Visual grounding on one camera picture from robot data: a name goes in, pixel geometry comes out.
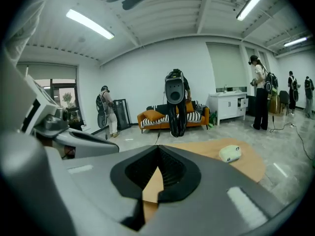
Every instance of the cable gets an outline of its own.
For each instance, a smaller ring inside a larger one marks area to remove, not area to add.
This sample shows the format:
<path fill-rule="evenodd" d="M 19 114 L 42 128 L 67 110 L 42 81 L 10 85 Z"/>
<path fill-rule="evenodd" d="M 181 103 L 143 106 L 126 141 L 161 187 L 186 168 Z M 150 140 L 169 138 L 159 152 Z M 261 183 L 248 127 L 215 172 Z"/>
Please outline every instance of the cable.
<path fill-rule="evenodd" d="M 158 142 L 158 138 L 159 138 L 159 136 L 160 136 L 160 134 L 161 134 L 161 128 L 162 128 L 162 122 L 161 122 L 161 124 L 160 124 L 160 126 L 159 126 L 159 130 L 158 130 L 158 134 L 157 134 L 157 140 L 156 140 L 156 143 L 155 144 L 157 144 L 157 142 Z"/>
<path fill-rule="evenodd" d="M 285 124 L 285 125 L 283 126 L 283 128 L 276 128 L 276 127 L 275 127 L 275 118 L 274 118 L 274 116 L 272 116 L 272 123 L 273 123 L 273 125 L 274 125 L 274 128 L 273 128 L 273 129 L 270 129 L 270 131 L 269 131 L 270 133 L 274 132 L 275 130 L 284 130 L 285 126 L 287 126 L 287 125 L 291 125 L 291 126 L 295 127 L 295 131 L 296 131 L 297 135 L 299 136 L 299 138 L 300 138 L 301 141 L 302 141 L 303 150 L 304 150 L 305 155 L 307 156 L 307 158 L 308 158 L 309 160 L 311 160 L 311 161 L 313 160 L 313 159 L 311 159 L 311 158 L 309 157 L 309 155 L 307 154 L 307 152 L 306 152 L 306 150 L 305 150 L 304 141 L 303 141 L 302 137 L 300 136 L 299 132 L 297 131 L 297 126 L 293 125 L 292 123 L 287 123 L 287 124 Z"/>

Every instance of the chair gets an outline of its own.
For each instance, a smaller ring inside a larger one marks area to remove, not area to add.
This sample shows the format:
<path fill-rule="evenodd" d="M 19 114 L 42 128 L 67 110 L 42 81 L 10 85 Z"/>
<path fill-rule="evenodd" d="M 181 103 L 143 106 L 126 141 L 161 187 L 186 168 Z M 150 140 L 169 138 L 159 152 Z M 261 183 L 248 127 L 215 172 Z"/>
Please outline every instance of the chair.
<path fill-rule="evenodd" d="M 284 105 L 286 105 L 286 115 L 289 113 L 290 96 L 287 91 L 280 91 L 279 93 L 280 104 L 282 105 L 282 111 L 284 111 Z"/>

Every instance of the zebra print cushion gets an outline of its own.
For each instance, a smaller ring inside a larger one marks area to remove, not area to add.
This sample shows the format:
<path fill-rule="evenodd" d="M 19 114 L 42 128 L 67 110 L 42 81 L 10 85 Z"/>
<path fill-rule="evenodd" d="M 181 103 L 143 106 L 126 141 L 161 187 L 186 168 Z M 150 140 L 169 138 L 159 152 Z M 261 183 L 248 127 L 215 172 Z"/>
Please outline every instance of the zebra print cushion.
<path fill-rule="evenodd" d="M 199 123 L 201 122 L 201 114 L 199 112 L 188 113 L 187 121 Z M 149 119 L 145 118 L 143 121 L 141 121 L 141 128 L 146 127 L 146 126 L 157 125 L 161 123 L 168 123 L 168 115 L 155 121 L 150 121 Z"/>

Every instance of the white cabinet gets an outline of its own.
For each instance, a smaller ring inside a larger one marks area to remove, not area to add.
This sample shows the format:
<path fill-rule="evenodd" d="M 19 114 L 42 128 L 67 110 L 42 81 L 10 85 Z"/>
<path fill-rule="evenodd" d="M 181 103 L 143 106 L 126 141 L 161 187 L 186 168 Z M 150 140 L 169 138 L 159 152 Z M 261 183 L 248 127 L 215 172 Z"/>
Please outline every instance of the white cabinet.
<path fill-rule="evenodd" d="M 220 120 L 243 116 L 245 120 L 248 99 L 245 92 L 226 92 L 210 94 L 207 102 L 211 113 L 217 112 L 218 126 Z"/>

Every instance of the ceiling light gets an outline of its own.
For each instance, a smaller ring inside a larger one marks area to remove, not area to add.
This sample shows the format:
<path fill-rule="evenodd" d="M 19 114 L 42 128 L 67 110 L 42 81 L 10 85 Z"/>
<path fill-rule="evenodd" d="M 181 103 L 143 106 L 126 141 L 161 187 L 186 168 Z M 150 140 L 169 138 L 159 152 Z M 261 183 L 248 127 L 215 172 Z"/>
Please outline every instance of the ceiling light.
<path fill-rule="evenodd" d="M 291 45 L 295 45 L 295 44 L 298 44 L 298 43 L 301 43 L 303 41 L 307 40 L 306 37 L 302 37 L 302 38 L 299 38 L 297 40 L 294 40 L 294 41 L 291 41 L 291 42 L 288 42 L 286 44 L 284 44 L 285 47 L 288 47 L 288 46 L 291 46 Z"/>
<path fill-rule="evenodd" d="M 248 2 L 245 4 L 243 9 L 237 15 L 236 19 L 239 21 L 242 21 L 250 13 L 250 11 L 256 6 L 256 4 L 258 4 L 259 1 L 260 0 L 248 0 Z"/>
<path fill-rule="evenodd" d="M 102 36 L 106 37 L 107 39 L 112 39 L 114 37 L 109 31 L 105 30 L 102 26 L 98 25 L 97 23 L 93 22 L 91 19 L 83 16 L 79 12 L 74 10 L 69 10 L 66 16 L 74 21 L 77 21 L 84 26 L 96 31 L 97 33 L 101 34 Z"/>

